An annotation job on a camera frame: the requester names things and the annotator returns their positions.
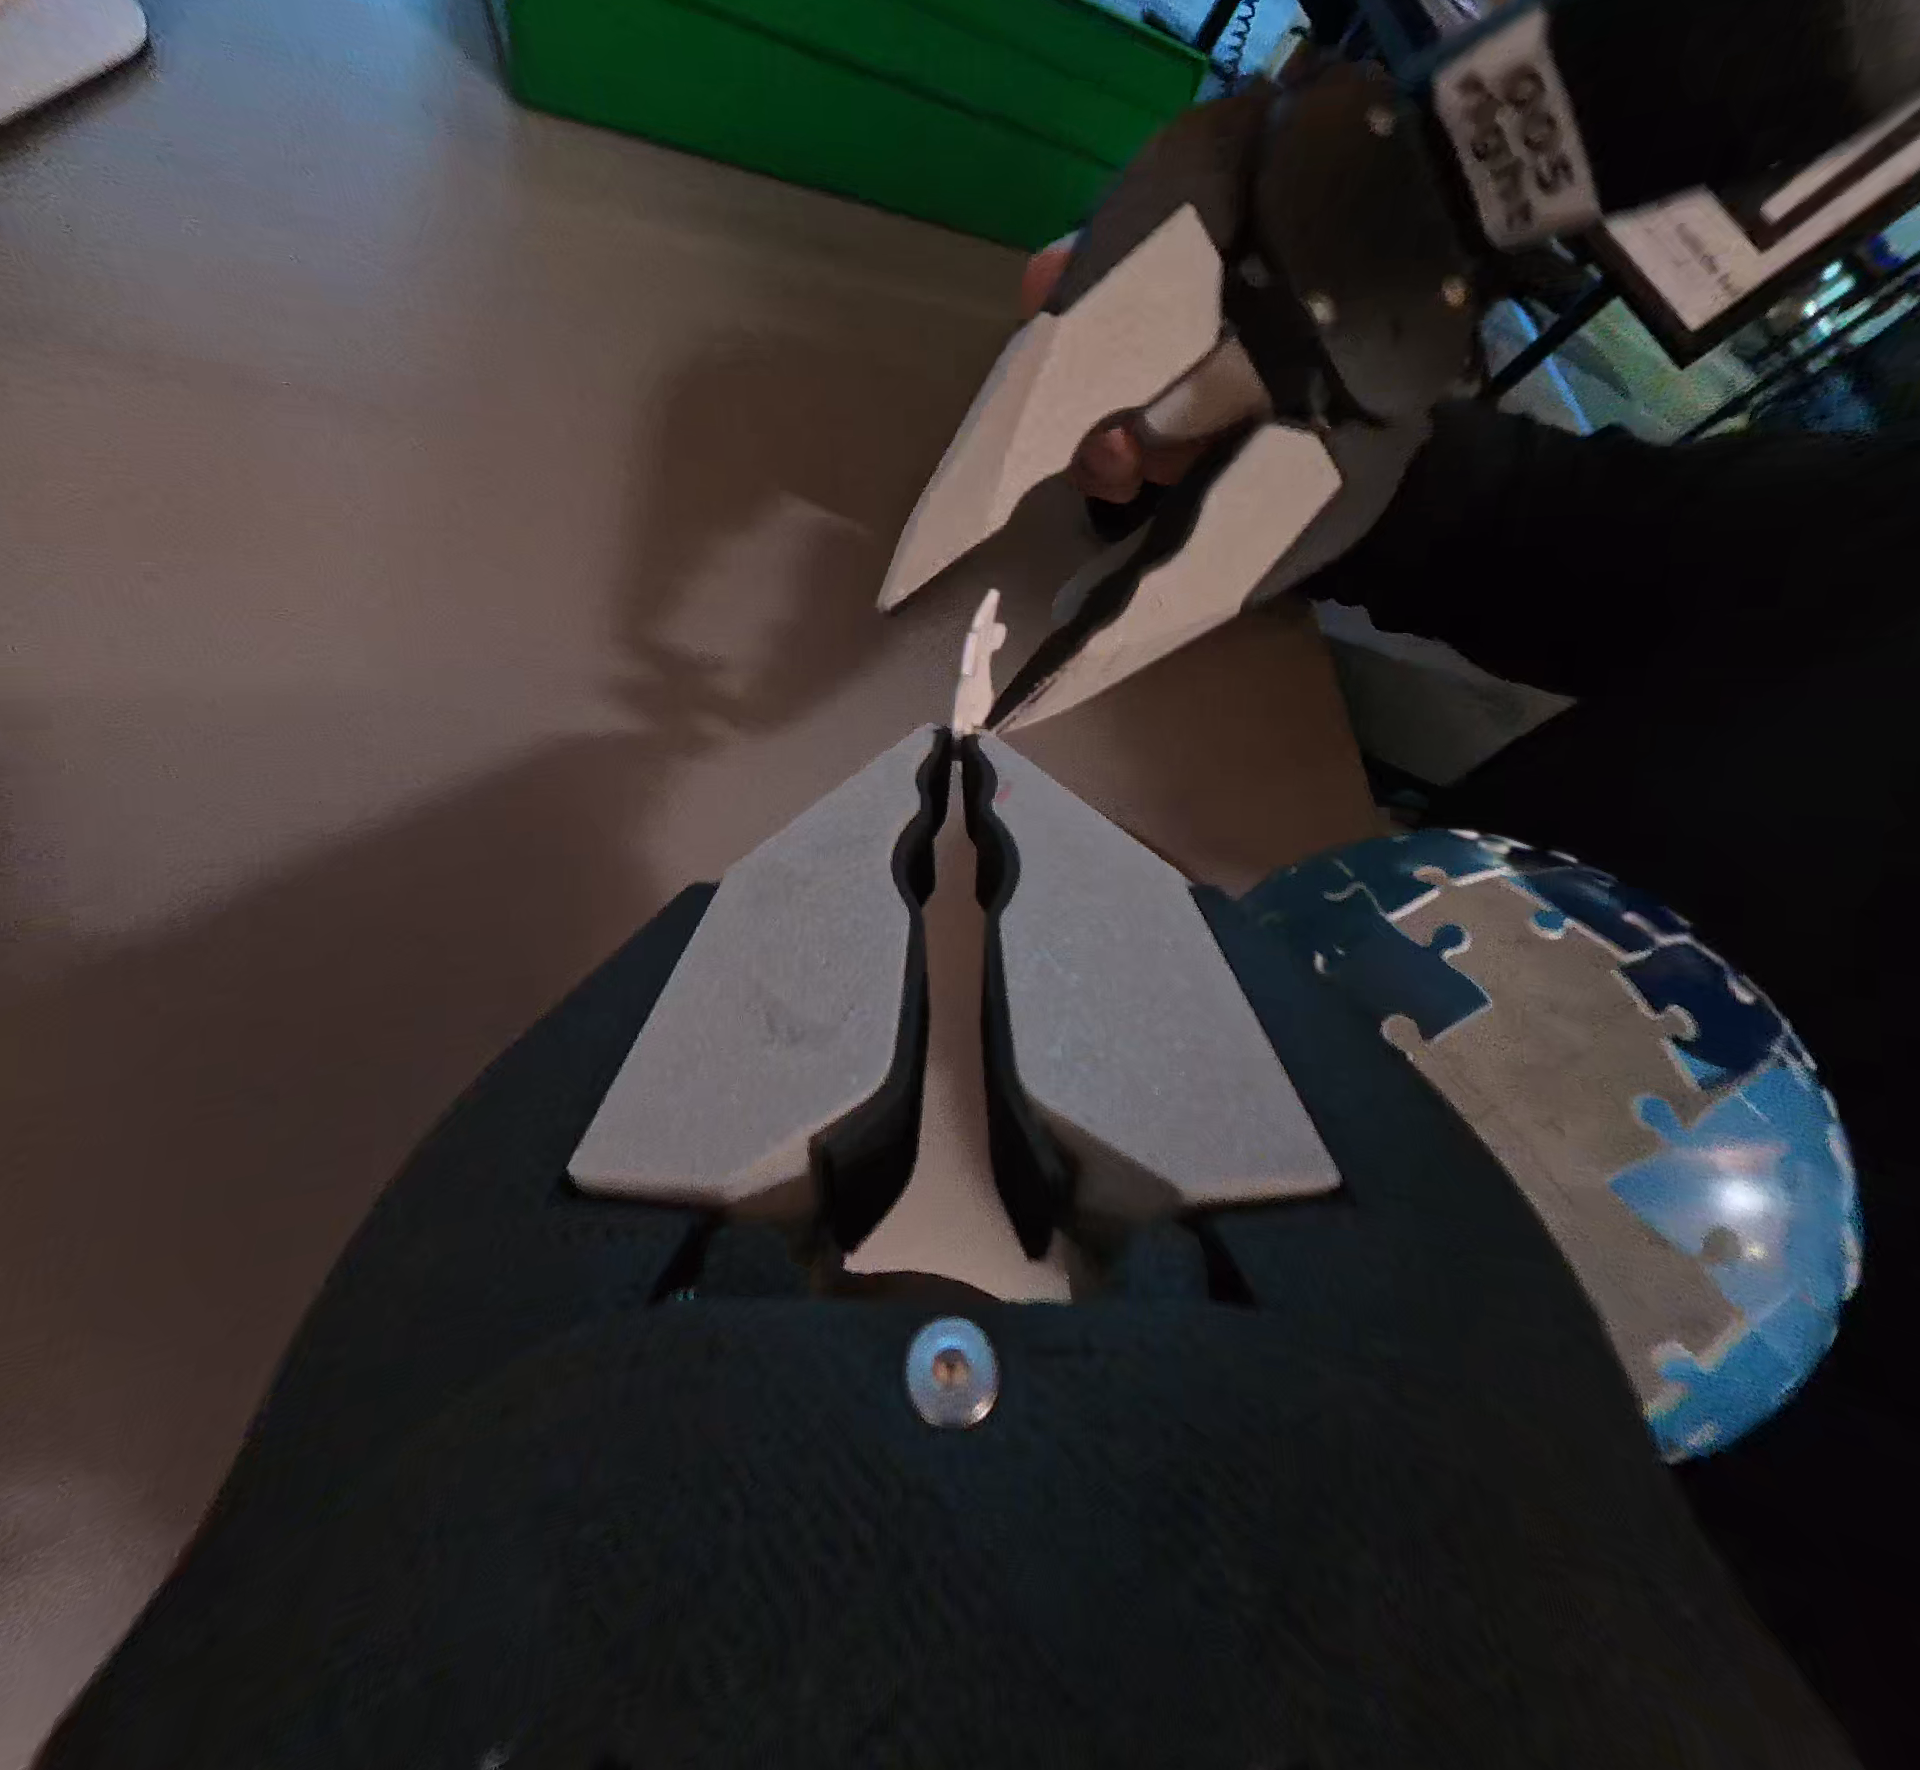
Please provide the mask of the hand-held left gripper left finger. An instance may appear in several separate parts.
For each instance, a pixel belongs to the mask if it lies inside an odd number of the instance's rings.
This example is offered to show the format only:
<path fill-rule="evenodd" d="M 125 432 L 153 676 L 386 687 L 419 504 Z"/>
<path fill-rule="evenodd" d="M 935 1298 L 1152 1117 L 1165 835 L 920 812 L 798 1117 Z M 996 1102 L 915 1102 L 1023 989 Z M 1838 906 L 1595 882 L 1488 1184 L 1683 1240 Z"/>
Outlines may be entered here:
<path fill-rule="evenodd" d="M 908 1187 L 947 729 L 914 730 L 731 865 L 569 1178 L 861 1248 Z"/>

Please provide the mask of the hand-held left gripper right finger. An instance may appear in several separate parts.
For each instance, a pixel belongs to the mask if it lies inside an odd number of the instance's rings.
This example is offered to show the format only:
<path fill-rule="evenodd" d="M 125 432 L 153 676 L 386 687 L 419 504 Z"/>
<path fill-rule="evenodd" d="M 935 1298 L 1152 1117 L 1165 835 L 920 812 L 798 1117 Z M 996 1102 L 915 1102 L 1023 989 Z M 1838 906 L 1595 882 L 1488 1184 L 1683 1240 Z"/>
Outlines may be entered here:
<path fill-rule="evenodd" d="M 989 1152 L 1022 1251 L 1331 1198 L 1333 1157 L 1190 882 L 996 736 L 959 760 Z"/>

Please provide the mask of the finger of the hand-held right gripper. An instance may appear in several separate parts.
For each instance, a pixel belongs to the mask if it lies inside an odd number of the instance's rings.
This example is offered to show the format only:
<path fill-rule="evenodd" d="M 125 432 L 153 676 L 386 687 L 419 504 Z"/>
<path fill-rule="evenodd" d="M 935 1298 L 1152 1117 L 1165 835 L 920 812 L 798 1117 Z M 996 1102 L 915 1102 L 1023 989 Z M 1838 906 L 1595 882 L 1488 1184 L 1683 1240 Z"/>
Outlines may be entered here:
<path fill-rule="evenodd" d="M 1224 332 L 1221 282 L 1221 253 L 1184 205 L 1076 303 L 1028 320 L 908 517 L 876 607 L 896 611 L 999 534 L 1097 426 L 1148 410 L 1209 359 Z"/>
<path fill-rule="evenodd" d="M 1338 492 L 1338 465 L 1316 432 L 1256 428 L 1228 462 L 1167 488 L 1136 534 L 1069 581 L 987 726 L 1007 733 L 1061 716 L 1229 624 Z"/>

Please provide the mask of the white jigsaw piece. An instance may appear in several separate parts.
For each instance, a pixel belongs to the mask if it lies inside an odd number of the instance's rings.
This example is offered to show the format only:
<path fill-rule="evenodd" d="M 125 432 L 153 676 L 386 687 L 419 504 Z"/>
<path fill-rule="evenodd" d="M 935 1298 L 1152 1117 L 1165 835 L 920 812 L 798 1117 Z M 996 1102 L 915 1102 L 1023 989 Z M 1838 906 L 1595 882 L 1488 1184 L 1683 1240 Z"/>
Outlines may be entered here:
<path fill-rule="evenodd" d="M 1000 592 L 989 588 L 972 611 L 949 708 L 949 733 L 969 739 L 987 729 L 996 706 L 994 658 L 1007 643 Z"/>

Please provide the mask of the blue puzzle ball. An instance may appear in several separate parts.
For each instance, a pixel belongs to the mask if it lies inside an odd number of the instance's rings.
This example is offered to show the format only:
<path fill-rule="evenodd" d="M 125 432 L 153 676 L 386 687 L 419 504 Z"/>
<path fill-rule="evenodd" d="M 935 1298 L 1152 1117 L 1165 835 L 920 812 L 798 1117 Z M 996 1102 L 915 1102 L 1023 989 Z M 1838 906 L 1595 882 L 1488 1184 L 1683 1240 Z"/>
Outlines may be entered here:
<path fill-rule="evenodd" d="M 1538 1213 L 1670 1464 L 1772 1421 L 1863 1274 L 1851 1148 L 1787 1019 L 1658 897 L 1425 829 L 1241 908 L 1448 1099 Z"/>

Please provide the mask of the person's right hand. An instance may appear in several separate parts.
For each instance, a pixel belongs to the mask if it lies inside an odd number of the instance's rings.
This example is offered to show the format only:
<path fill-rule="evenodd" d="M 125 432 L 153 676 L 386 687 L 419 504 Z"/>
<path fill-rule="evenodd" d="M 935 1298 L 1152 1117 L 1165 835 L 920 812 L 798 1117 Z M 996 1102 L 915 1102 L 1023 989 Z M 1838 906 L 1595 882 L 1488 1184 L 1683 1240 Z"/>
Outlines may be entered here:
<path fill-rule="evenodd" d="M 1041 248 L 1019 282 L 1019 312 L 1032 319 L 1049 309 L 1072 259 L 1078 231 Z M 1069 483 L 1081 493 L 1086 524 L 1099 543 L 1133 534 L 1148 517 L 1141 499 L 1157 502 L 1163 488 L 1181 483 L 1212 451 L 1217 438 L 1146 438 L 1132 424 L 1105 424 L 1086 435 L 1069 467 Z"/>

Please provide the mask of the green plastic bin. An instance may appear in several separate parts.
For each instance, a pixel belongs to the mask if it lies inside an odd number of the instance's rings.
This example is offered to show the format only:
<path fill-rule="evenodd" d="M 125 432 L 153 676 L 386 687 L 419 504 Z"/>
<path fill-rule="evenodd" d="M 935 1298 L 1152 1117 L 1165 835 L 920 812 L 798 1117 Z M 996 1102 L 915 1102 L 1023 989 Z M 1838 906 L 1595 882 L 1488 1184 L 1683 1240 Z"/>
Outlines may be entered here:
<path fill-rule="evenodd" d="M 516 100 L 1000 248 L 1078 223 L 1204 61 L 1091 0 L 488 0 Z"/>

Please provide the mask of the person's dark clothing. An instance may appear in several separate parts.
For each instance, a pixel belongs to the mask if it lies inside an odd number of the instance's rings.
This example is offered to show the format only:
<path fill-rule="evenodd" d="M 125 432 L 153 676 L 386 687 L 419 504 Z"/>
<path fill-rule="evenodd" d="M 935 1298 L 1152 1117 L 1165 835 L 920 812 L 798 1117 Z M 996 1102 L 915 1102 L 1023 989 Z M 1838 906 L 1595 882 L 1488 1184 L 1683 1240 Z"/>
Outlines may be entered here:
<path fill-rule="evenodd" d="M 1861 1762 L 1917 1767 L 1917 746 L 1817 686 L 1663 723 L 1588 701 L 1426 818 L 1570 852 L 1687 915 L 1837 1096 L 1859 1294 L 1783 1416 L 1677 1482 Z"/>

